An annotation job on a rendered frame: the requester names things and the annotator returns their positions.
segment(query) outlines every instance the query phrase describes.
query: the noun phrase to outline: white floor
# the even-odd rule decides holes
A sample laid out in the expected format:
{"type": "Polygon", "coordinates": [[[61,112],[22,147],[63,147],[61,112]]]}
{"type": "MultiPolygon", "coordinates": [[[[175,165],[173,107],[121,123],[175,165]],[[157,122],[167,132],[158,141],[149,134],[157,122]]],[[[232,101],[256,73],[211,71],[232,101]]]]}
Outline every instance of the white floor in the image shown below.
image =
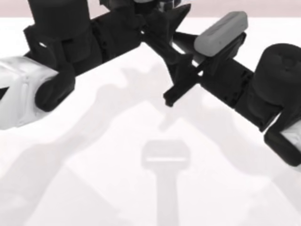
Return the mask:
{"type": "MultiPolygon", "coordinates": [[[[27,51],[31,22],[0,20],[0,57],[27,51]]],[[[254,70],[269,45],[301,46],[300,25],[250,18],[236,59],[254,70]]],[[[0,226],[301,226],[301,173],[199,87],[166,107],[170,86],[142,45],[79,77],[49,117],[0,131],[0,226]]]]}

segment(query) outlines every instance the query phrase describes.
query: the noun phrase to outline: white background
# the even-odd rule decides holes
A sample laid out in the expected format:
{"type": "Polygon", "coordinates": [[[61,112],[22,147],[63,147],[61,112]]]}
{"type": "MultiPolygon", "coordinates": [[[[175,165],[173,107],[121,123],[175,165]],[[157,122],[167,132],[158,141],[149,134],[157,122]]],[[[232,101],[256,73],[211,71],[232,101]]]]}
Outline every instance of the white background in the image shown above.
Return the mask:
{"type": "MultiPolygon", "coordinates": [[[[215,21],[189,18],[179,30],[199,34],[215,21]]],[[[0,19],[0,57],[27,51],[31,23],[0,19]]],[[[269,45],[301,46],[300,25],[250,18],[236,59],[254,70],[269,45]]],[[[301,225],[301,173],[199,87],[166,107],[170,86],[163,61],[141,45],[80,76],[47,118],[0,131],[0,226],[301,225]],[[156,150],[185,164],[146,164],[156,150]]]]}

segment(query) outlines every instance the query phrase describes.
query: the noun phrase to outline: black cylinder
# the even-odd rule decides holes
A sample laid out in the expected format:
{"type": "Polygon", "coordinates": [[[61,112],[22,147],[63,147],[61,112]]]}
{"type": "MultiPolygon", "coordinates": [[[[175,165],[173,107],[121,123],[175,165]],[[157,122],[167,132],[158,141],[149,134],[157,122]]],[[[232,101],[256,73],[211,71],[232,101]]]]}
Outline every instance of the black cylinder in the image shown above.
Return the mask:
{"type": "Polygon", "coordinates": [[[265,49],[252,86],[263,100],[284,106],[301,97],[301,48],[275,44],[265,49]]]}
{"type": "Polygon", "coordinates": [[[43,35],[71,39],[90,25],[87,0],[29,0],[35,27],[43,35]]]}

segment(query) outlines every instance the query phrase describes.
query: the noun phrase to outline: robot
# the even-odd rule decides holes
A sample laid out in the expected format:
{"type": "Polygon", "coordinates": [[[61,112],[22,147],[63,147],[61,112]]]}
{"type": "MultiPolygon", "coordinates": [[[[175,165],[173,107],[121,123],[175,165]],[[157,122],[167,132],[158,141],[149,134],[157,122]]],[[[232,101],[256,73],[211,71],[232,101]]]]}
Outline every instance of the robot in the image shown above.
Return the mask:
{"type": "Polygon", "coordinates": [[[87,0],[28,2],[35,22],[24,30],[30,51],[0,61],[0,129],[47,116],[73,92],[78,76],[144,42],[170,73],[167,106],[199,84],[265,132],[265,143],[299,169],[301,48],[272,45],[252,72],[234,60],[246,39],[245,12],[230,12],[194,35],[177,32],[191,8],[180,0],[100,0],[109,12],[93,19],[87,0]]]}

